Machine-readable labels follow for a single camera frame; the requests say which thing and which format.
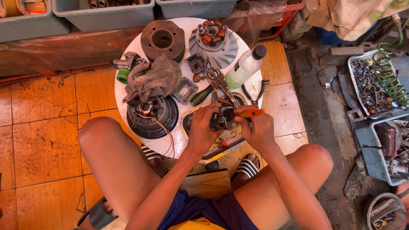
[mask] plastic bottle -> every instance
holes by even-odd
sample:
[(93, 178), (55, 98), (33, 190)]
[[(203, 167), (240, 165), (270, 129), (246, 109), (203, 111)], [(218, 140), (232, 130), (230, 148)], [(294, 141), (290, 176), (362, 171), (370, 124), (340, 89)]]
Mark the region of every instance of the plastic bottle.
[(229, 88), (237, 89), (253, 76), (261, 68), (266, 54), (267, 48), (263, 45), (257, 45), (254, 50), (244, 52), (234, 65), (234, 69), (226, 76)]

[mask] hand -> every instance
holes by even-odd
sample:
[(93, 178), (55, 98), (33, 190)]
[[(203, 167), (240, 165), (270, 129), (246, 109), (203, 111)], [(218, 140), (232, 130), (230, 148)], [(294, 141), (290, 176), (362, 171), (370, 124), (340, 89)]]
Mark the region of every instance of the hand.
[(194, 152), (200, 158), (223, 132), (223, 130), (212, 131), (209, 127), (211, 116), (213, 113), (219, 112), (219, 106), (221, 106), (219, 103), (213, 103), (200, 107), (193, 112), (192, 126), (190, 127), (186, 149)]
[[(254, 106), (240, 106), (234, 112), (241, 113), (247, 109), (254, 108)], [(274, 139), (274, 119), (272, 116), (262, 113), (252, 118), (252, 128), (247, 118), (235, 117), (234, 119), (241, 123), (241, 135), (259, 153), (265, 152), (276, 145)]]

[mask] green screwdriver handle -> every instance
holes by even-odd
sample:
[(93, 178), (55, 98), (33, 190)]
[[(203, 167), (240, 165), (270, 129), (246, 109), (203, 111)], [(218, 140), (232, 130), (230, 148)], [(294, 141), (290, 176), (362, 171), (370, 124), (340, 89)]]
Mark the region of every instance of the green screwdriver handle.
[(206, 89), (196, 93), (196, 95), (190, 100), (190, 104), (193, 106), (197, 106), (202, 103), (206, 97), (213, 91), (211, 85), (209, 85)]

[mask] coiled hose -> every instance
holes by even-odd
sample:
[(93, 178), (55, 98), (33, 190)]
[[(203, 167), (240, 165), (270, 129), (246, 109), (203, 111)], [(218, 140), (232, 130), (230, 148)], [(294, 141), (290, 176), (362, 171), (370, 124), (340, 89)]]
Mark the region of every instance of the coiled hose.
[[(385, 90), (385, 93), (389, 95), (394, 101), (396, 101), (400, 106), (409, 108), (409, 95), (403, 86), (398, 82), (398, 77), (392, 70), (391, 58), (386, 55), (391, 55), (393, 52), (391, 50), (382, 49), (381, 46), (396, 47), (402, 43), (403, 35), (400, 28), (399, 16), (394, 15), (394, 26), (398, 30), (399, 41), (395, 44), (390, 44), (386, 42), (380, 42), (376, 46), (378, 51), (372, 56), (373, 64), (372, 68), (375, 70), (375, 77), (378, 84)], [(378, 54), (384, 54), (382, 57), (376, 59), (375, 56)]]

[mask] bottle cap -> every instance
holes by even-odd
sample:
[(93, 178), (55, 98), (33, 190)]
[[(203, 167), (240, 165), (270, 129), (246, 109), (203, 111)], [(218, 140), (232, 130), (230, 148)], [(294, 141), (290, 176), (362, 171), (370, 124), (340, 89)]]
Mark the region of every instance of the bottle cap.
[(263, 45), (257, 45), (256, 48), (254, 48), (252, 55), (254, 59), (260, 60), (267, 55), (267, 48)]

